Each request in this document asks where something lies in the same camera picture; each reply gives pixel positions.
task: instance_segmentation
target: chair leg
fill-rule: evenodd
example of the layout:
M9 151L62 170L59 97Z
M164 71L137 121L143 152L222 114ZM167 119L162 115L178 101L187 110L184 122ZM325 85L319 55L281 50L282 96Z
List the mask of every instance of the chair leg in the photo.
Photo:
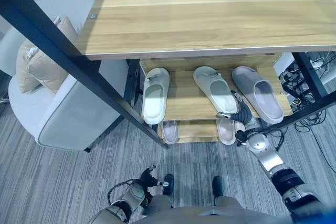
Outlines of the chair leg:
M8 92L6 92L1 98L0 98L0 103L8 103L9 102L9 97L8 97Z

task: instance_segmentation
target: slipper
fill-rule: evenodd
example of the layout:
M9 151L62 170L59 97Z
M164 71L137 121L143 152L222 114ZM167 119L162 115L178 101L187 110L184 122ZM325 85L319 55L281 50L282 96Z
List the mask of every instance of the slipper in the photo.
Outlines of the slipper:
M228 118L216 119L219 140L225 145L232 145L236 141L234 121Z
M176 121L166 121L161 123L166 144L175 144L179 138Z
M238 111L229 86L215 69L207 66L197 68L194 71L194 81L218 112L236 113Z
M154 68L143 86L142 115L147 124L160 123L166 113L169 73L164 68Z
M261 119L271 124L280 123L284 119L283 110L268 80L249 67L235 68L232 79Z

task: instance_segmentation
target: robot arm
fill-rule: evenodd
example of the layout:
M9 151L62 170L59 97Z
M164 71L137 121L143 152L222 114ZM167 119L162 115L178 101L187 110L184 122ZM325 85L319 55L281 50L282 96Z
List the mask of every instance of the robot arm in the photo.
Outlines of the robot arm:
M139 206L145 208L152 200L152 195L148 192L149 187L168 186L168 182L159 182L151 175L153 169L155 169L155 165L147 168L141 174L140 179L134 179L125 193L111 203L109 207L98 212L89 224L128 223L132 213Z
M300 219L322 212L322 204L314 193L303 182L299 175L285 163L274 149L265 132L261 129L244 99L235 91L240 111L235 114L219 113L219 118L230 118L244 124L246 131L236 133L238 145L246 143L247 148L258 159L260 166L281 194L292 219Z

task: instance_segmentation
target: white slipper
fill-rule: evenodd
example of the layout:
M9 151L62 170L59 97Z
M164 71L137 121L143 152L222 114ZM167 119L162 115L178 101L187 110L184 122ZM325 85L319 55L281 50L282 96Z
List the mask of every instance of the white slipper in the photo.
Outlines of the white slipper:
M234 121L235 122L235 132L238 131L246 131L245 126L240 121Z
M225 145L232 145L236 141L234 121L228 118L216 119L218 136Z
M166 113L169 73L164 68L154 68L143 86L142 115L147 124L160 123Z
M236 113L238 111L229 86L215 69L207 66L197 68L194 71L194 81L218 112Z
M167 144L175 144L179 138L176 121L166 121L161 123L164 139Z

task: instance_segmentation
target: beige pillow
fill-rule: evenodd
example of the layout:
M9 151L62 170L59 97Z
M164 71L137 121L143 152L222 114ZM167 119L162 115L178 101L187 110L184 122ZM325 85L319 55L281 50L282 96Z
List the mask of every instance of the beige pillow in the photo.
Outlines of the beige pillow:
M78 35L68 17L64 17L57 27L73 44L75 43ZM55 94L68 76L63 68L41 50L31 58L27 69L39 83Z
M16 57L16 79L22 93L25 93L37 87L40 83L31 74L29 74L27 65L29 58L27 52L34 47L34 44L26 39L19 48Z

